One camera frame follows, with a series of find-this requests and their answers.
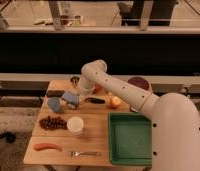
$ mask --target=teal plastic tray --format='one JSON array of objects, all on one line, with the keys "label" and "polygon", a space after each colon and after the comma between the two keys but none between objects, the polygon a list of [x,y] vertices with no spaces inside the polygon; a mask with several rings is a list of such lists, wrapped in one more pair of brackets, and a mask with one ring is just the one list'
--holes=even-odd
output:
[{"label": "teal plastic tray", "polygon": [[108,115],[109,158],[114,165],[151,166],[151,122],[140,114]]}]

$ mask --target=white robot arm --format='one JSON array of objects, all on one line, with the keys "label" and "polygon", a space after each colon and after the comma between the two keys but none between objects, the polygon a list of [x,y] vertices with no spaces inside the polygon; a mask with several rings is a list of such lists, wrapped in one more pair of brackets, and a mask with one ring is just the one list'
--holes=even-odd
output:
[{"label": "white robot arm", "polygon": [[200,118],[193,102],[177,93],[158,97],[109,76],[106,70],[103,60],[85,64],[79,93],[91,93],[97,83],[152,121],[153,171],[200,171]]}]

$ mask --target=wooden table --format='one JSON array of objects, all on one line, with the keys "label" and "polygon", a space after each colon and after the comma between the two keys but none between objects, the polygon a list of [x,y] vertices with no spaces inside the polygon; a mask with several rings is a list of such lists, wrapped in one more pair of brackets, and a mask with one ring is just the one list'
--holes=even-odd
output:
[{"label": "wooden table", "polygon": [[[75,88],[69,80],[51,81],[48,90],[69,90],[75,92]],[[129,112],[129,105],[122,102],[118,109],[108,107],[109,95],[104,90],[92,95],[105,99],[105,104],[93,104],[81,102],[77,110],[69,110],[66,102],[60,100],[62,113],[52,112],[48,107],[48,98],[45,97],[40,113],[37,117],[32,137],[29,141],[28,148],[24,157],[26,164],[44,164],[44,165],[86,165],[86,166],[112,166],[109,162],[108,147],[108,124],[107,115],[110,112]],[[80,116],[84,120],[84,131],[81,137],[73,137],[68,130],[48,131],[40,128],[39,121],[47,116],[60,116],[64,120],[72,116]],[[36,143],[54,143],[62,147],[62,152],[54,149],[35,151],[33,149]],[[101,156],[80,156],[71,157],[70,150],[79,151],[97,151]]]}]

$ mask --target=chair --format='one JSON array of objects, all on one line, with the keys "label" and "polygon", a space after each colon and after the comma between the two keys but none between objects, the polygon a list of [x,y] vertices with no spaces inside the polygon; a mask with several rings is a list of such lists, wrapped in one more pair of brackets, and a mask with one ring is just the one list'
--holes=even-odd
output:
[{"label": "chair", "polygon": [[[144,0],[134,0],[132,6],[123,2],[117,3],[122,17],[121,25],[139,25],[144,2]],[[149,25],[169,26],[176,3],[177,0],[154,0]]]}]

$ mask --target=metal fork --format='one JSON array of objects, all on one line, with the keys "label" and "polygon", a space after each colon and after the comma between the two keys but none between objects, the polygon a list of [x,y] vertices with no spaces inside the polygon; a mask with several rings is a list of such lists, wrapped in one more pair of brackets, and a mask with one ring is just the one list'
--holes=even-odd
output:
[{"label": "metal fork", "polygon": [[101,156],[101,152],[94,152],[94,151],[89,151],[89,152],[80,152],[76,150],[70,151],[71,157],[78,157],[81,155],[89,155],[89,156]]}]

